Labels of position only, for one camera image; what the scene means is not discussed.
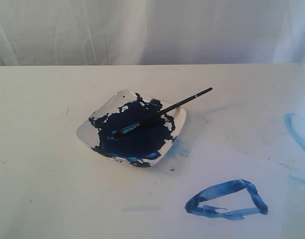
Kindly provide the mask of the black paintbrush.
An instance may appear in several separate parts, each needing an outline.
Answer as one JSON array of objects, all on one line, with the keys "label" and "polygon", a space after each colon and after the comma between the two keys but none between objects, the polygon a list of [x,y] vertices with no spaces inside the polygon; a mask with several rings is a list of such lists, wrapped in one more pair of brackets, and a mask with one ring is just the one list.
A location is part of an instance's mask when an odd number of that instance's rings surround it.
[{"label": "black paintbrush", "polygon": [[165,109],[163,109],[163,110],[161,110],[161,111],[159,111],[159,112],[157,112],[157,113],[147,117],[146,119],[143,119],[141,121],[135,122],[135,123],[133,123],[133,124],[127,126],[127,127],[124,127],[124,128],[122,128],[122,129],[120,129],[118,131],[115,131],[115,132],[112,133],[112,138],[113,139],[119,139],[123,135],[126,135],[126,134],[136,130],[137,128],[140,128],[140,127],[146,125],[147,123],[150,123],[150,122],[154,121],[156,118],[158,118],[158,117],[160,117],[162,115],[165,115],[166,113],[168,113],[170,111],[173,111],[173,110],[181,107],[182,105],[187,104],[188,102],[193,101],[196,98],[198,98],[198,97],[200,97],[200,96],[202,96],[204,94],[207,94],[208,92],[210,92],[212,90],[213,90],[212,87],[210,87],[208,89],[205,89],[205,90],[203,90],[203,91],[201,91],[201,92],[199,92],[199,93],[197,93],[197,94],[195,94],[193,96],[190,96],[190,97],[188,97],[188,98],[186,98],[186,99],[184,99],[184,100],[182,100],[182,101],[180,101],[180,102],[178,102],[178,103],[176,103],[174,105],[169,106],[168,108],[165,108]]}]

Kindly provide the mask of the white square paint dish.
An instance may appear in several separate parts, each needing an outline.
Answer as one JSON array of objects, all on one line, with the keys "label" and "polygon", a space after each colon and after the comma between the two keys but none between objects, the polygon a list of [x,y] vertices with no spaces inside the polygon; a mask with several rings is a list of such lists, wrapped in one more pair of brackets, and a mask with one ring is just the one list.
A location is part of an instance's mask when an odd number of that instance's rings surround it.
[{"label": "white square paint dish", "polygon": [[159,162],[173,146],[186,120],[186,111],[177,108],[131,133],[112,134],[170,106],[129,90],[115,93],[76,130],[77,137],[98,154],[115,161],[148,168]]}]

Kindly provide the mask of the white paper sheet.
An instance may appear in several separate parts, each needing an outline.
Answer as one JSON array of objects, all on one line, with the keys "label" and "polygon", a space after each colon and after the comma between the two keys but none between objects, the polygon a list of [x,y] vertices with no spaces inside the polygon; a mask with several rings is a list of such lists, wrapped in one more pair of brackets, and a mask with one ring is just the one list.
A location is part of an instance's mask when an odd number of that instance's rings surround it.
[{"label": "white paper sheet", "polygon": [[163,207],[153,239],[279,239],[287,171],[199,139]]}]

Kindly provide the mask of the white backdrop curtain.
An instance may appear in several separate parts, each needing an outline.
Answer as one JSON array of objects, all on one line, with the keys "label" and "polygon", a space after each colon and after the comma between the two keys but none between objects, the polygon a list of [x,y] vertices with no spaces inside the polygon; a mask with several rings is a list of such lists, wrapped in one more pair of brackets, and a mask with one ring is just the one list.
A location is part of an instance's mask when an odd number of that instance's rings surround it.
[{"label": "white backdrop curtain", "polygon": [[305,0],[0,0],[1,65],[305,63]]}]

